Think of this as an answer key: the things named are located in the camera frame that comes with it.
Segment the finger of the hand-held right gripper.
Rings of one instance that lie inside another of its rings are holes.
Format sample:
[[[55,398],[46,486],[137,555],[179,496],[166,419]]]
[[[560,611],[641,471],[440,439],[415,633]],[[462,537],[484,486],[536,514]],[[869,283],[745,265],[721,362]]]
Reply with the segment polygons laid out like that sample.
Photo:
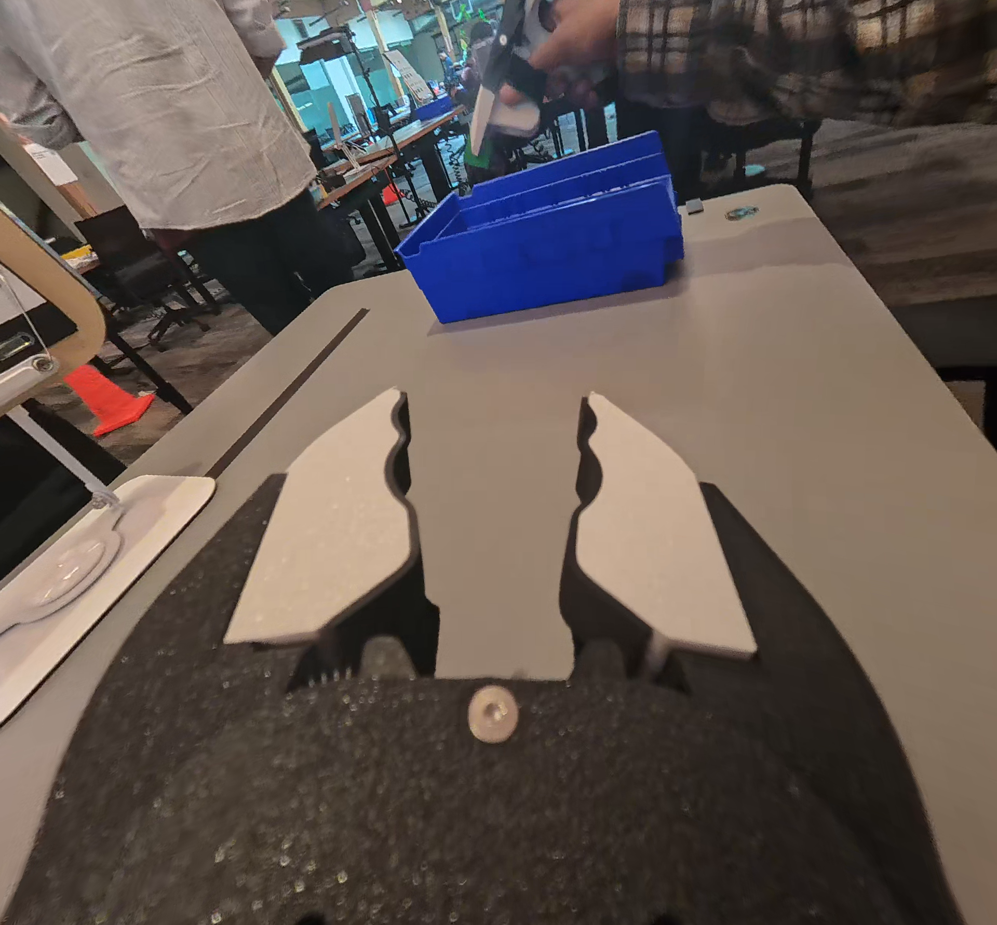
[[[530,57],[549,38],[540,18],[542,1],[505,0],[469,127],[475,156],[490,133],[530,137],[540,129],[546,76],[530,65]]]

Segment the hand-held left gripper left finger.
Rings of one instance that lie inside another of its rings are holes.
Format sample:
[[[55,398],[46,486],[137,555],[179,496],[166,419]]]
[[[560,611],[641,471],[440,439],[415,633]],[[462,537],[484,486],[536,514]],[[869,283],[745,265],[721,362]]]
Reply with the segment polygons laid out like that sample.
[[[298,645],[373,601],[420,552],[407,394],[388,388],[284,473],[223,641]]]

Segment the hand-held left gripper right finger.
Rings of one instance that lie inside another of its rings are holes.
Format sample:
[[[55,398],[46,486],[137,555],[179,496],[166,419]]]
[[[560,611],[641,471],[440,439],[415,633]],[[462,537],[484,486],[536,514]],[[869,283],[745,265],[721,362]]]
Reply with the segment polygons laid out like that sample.
[[[702,486],[673,448],[604,395],[581,401],[578,501],[560,581],[576,654],[623,659],[758,651]]]

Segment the blue plastic bin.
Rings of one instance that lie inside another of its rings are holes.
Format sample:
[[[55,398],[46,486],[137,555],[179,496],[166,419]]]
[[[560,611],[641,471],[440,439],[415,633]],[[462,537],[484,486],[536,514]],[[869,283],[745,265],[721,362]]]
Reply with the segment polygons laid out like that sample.
[[[663,286],[684,242],[660,135],[450,194],[397,253],[442,324]]]

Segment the person's right forearm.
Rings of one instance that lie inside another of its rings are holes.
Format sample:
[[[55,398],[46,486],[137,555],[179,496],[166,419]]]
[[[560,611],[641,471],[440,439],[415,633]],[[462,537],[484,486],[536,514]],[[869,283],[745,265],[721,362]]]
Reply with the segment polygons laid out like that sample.
[[[620,0],[618,91],[727,126],[995,125],[996,0]]]

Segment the person's right hand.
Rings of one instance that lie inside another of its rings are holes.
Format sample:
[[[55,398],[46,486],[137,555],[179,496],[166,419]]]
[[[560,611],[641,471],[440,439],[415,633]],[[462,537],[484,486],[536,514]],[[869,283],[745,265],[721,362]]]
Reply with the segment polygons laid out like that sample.
[[[611,71],[616,61],[619,2],[554,0],[544,6],[541,20],[549,38],[532,52],[530,65],[544,75],[548,98],[564,97],[587,111],[602,107],[592,76]]]

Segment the instruction sign on white stand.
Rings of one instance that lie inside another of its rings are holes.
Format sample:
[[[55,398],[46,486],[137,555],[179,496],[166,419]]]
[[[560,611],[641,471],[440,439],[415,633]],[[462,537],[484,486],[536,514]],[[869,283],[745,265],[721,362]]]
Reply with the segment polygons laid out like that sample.
[[[112,487],[26,404],[82,370],[106,337],[75,271],[2,206],[1,412],[85,488],[86,511],[2,576],[1,719],[6,724],[207,505],[214,481],[141,475]]]

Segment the black studio light stand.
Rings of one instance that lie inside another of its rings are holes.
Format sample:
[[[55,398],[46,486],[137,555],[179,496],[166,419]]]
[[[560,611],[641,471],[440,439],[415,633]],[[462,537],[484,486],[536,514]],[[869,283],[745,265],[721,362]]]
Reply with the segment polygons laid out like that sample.
[[[357,48],[354,34],[349,29],[328,29],[302,40],[298,49],[298,64],[310,90],[315,92],[316,85],[324,80],[321,87],[334,95],[333,100],[326,101],[327,131],[335,133],[335,139],[342,143],[348,135],[369,143],[377,139],[390,142],[394,98],[391,92],[381,97],[375,72],[365,60],[364,51]]]

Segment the long wooden workbench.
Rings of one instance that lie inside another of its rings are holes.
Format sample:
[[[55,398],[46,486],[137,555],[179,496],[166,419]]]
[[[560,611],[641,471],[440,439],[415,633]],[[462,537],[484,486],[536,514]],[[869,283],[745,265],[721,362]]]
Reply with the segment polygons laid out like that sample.
[[[319,172],[326,182],[332,178],[342,181],[320,197],[319,208],[341,207],[357,214],[386,271],[404,270],[405,264],[398,253],[402,238],[383,201],[383,191],[397,186],[400,176],[409,189],[409,197],[400,196],[400,204],[410,203],[415,209],[415,220],[409,225],[425,219],[455,190],[439,142],[466,115],[466,109],[453,108],[428,120],[410,121],[361,152],[352,169],[347,168],[347,160],[341,160]]]

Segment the orange traffic cone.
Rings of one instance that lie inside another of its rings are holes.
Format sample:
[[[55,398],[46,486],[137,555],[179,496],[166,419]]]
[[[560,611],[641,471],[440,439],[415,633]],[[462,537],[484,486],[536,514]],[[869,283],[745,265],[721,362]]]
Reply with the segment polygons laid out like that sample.
[[[131,395],[90,364],[81,365],[68,373],[64,383],[95,418],[95,438],[137,423],[156,401],[155,393]]]

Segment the black office chair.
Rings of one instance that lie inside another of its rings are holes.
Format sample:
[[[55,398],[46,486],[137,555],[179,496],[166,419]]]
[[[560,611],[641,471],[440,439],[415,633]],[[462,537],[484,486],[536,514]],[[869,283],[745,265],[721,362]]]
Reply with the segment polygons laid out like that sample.
[[[160,313],[146,335],[149,345],[165,351],[165,337],[173,328],[209,331],[206,318],[220,313],[218,302],[176,251],[159,246],[143,232],[129,209],[99,213],[77,221],[76,227],[97,259],[85,278],[110,301],[112,315]]]

